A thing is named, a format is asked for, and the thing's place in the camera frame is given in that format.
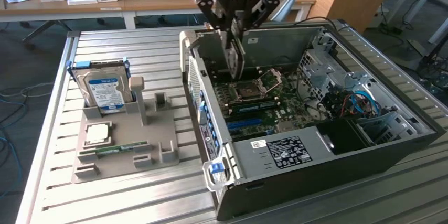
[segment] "aluminum slotted table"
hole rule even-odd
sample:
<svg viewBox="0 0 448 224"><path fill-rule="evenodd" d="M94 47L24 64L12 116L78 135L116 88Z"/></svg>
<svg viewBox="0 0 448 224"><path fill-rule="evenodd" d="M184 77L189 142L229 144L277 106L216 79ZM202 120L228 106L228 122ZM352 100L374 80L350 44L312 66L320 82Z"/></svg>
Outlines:
<svg viewBox="0 0 448 224"><path fill-rule="evenodd" d="M178 33L197 28L201 27L72 33L62 52L17 223L216 223L178 66ZM445 106L356 32L345 29L341 34L437 123L448 128ZM144 77L144 96L166 92L172 98L180 164L73 185L69 178L82 98L64 64L66 60L122 57L130 62L132 75ZM348 67L357 65L344 54L338 58ZM448 219L446 188L445 134L385 173L226 223L437 223Z"/></svg>

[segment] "desk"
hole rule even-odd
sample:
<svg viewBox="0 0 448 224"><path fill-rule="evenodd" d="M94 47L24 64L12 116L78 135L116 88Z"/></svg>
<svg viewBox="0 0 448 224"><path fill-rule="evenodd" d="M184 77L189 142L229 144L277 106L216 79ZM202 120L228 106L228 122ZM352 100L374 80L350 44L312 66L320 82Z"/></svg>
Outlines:
<svg viewBox="0 0 448 224"><path fill-rule="evenodd" d="M182 29L88 31L66 39L17 224L217 223L180 78ZM417 106L448 128L446 107L358 33L345 29L341 35ZM145 79L142 95L165 92L172 98L180 164L72 184L84 102L77 85L69 80L65 61L122 57L129 59L132 75ZM350 69L357 65L348 55L340 54L338 58ZM448 218L446 166L448 134L386 172L224 223L438 223Z"/></svg>
<svg viewBox="0 0 448 224"><path fill-rule="evenodd" d="M297 10L296 20L306 18L314 0L296 0L293 10ZM117 2L89 5L72 5L66 1L40 2L29 0L18 3L0 4L0 22L17 22L33 20L81 19L122 17L126 29L134 29L137 16L198 14L193 0L118 0Z"/></svg>

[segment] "green circuit board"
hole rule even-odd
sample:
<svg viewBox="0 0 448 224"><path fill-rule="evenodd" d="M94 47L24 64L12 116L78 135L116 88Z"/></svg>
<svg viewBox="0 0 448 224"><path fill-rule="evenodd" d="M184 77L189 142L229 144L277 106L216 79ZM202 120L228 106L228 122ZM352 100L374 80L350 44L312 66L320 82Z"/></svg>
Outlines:
<svg viewBox="0 0 448 224"><path fill-rule="evenodd" d="M278 76L268 73L254 80L214 83L217 102L234 141L301 129L316 120L296 94L293 81L276 73ZM260 85L265 90L276 87L262 93Z"/></svg>

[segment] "blue expansion slot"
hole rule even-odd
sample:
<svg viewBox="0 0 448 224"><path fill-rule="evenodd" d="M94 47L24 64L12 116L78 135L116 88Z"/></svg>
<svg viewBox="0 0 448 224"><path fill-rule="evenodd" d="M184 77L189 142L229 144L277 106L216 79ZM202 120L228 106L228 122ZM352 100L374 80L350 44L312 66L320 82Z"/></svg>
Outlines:
<svg viewBox="0 0 448 224"><path fill-rule="evenodd" d="M226 128L229 130L236 130L238 128L248 127L248 126L258 126L260 124L261 124L261 119L250 119L250 120L246 120L246 121L228 123Z"/></svg>

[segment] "3d printed holder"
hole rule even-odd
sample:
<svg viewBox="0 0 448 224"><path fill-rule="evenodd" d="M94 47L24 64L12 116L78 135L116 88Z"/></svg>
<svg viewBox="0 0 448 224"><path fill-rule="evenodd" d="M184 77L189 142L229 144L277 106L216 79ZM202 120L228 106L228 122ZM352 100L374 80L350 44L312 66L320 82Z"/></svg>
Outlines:
<svg viewBox="0 0 448 224"><path fill-rule="evenodd" d="M125 113L101 114L82 109L72 183L81 183L178 164L177 138L170 100L165 93L142 98L144 79L132 77L136 101L124 104ZM86 144L88 128L108 126L106 139Z"/></svg>

